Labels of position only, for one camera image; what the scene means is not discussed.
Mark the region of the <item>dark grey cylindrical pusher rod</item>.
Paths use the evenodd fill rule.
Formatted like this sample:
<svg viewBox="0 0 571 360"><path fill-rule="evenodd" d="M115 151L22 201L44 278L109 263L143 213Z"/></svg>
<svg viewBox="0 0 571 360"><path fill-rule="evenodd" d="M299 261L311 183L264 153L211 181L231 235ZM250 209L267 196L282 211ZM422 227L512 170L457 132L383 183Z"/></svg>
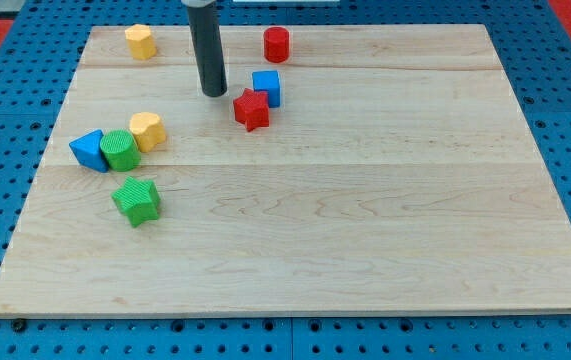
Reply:
<svg viewBox="0 0 571 360"><path fill-rule="evenodd" d="M215 0L182 0L186 7L202 92L220 97L227 91L218 11Z"/></svg>

